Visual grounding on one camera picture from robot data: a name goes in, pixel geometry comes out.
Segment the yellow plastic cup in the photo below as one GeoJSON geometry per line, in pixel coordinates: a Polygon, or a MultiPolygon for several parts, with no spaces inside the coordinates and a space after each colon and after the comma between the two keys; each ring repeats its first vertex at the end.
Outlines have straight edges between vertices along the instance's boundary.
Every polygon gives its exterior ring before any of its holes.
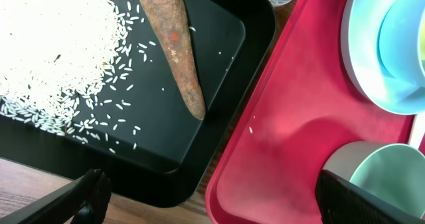
{"type": "Polygon", "coordinates": [[[423,25],[420,32],[420,58],[421,61],[425,61],[425,26],[423,25]]]}

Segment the white rice pile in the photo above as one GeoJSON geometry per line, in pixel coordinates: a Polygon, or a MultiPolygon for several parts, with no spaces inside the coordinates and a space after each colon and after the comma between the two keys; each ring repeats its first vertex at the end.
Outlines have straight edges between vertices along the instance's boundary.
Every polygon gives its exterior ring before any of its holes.
{"type": "Polygon", "coordinates": [[[1,0],[1,119],[136,149],[146,31],[139,0],[1,0]]]}

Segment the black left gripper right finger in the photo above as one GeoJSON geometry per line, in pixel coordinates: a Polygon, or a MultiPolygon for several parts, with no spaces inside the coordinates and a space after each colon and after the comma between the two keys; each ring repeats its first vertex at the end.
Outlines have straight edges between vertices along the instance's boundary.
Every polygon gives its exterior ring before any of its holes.
{"type": "Polygon", "coordinates": [[[342,177],[323,169],[315,186],[323,224],[424,224],[342,177]]]}

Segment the small light blue bowl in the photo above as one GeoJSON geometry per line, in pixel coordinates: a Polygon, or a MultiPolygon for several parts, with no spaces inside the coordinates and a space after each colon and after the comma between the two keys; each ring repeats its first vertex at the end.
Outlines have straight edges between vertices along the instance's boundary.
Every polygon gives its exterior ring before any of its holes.
{"type": "Polygon", "coordinates": [[[424,86],[421,33],[424,0],[396,0],[384,17],[379,34],[382,63],[395,78],[424,86]]]}

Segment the white plastic spoon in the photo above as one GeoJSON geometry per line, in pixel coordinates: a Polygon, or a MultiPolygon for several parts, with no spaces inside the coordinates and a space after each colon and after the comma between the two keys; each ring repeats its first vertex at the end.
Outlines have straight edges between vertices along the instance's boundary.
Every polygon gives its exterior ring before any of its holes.
{"type": "Polygon", "coordinates": [[[412,127],[410,129],[410,136],[408,139],[408,145],[412,146],[413,148],[419,149],[422,139],[424,137],[424,129],[425,127],[425,114],[419,113],[415,115],[412,127]]]}

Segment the black plastic bin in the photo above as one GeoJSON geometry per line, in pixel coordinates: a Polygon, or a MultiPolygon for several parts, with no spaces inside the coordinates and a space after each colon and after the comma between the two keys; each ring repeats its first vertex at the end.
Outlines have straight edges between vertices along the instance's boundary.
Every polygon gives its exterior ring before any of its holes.
{"type": "Polygon", "coordinates": [[[145,12],[115,0],[130,19],[116,74],[97,96],[81,102],[76,128],[57,136],[32,124],[1,119],[1,157],[76,179],[100,169],[112,189],[156,207],[174,207],[195,192],[240,107],[276,30],[269,0],[184,0],[207,115],[194,118],[145,12]]]}

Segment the light blue plate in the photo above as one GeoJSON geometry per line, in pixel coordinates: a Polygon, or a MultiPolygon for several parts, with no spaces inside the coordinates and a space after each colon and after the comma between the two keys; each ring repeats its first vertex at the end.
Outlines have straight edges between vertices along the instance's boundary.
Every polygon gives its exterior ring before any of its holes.
{"type": "Polygon", "coordinates": [[[351,82],[379,108],[400,115],[424,111],[424,88],[397,79],[384,68],[379,32],[396,0],[347,0],[341,23],[341,53],[351,82]]]}

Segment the mint green bowl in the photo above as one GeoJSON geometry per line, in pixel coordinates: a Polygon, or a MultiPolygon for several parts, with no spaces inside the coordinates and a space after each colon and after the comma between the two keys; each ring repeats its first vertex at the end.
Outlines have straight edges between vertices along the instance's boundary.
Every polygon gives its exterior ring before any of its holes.
{"type": "Polygon", "coordinates": [[[412,146],[351,142],[323,168],[407,214],[424,215],[424,154],[412,146]]]}

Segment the brown carrot piece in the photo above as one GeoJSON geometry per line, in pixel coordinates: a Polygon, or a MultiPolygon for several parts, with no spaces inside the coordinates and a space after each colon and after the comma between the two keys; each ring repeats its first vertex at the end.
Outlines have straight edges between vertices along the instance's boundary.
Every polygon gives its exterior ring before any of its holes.
{"type": "Polygon", "coordinates": [[[206,114],[203,91],[193,55],[183,0],[140,0],[149,23],[189,112],[198,120],[206,114]]]}

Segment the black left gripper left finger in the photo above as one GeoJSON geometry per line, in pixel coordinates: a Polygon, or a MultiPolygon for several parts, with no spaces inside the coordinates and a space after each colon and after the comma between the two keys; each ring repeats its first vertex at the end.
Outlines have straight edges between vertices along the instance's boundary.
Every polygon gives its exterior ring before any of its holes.
{"type": "Polygon", "coordinates": [[[100,169],[1,218],[1,224],[71,223],[101,224],[112,196],[112,185],[100,169]]]}

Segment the red plastic tray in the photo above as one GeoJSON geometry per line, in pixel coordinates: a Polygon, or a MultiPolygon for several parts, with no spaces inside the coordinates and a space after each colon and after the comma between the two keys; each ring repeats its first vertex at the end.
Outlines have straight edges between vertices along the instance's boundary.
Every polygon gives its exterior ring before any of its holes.
{"type": "Polygon", "coordinates": [[[347,74],[346,2],[297,1],[207,187],[213,223],[322,223],[315,186],[333,152],[407,144],[416,114],[379,108],[347,74]]]}

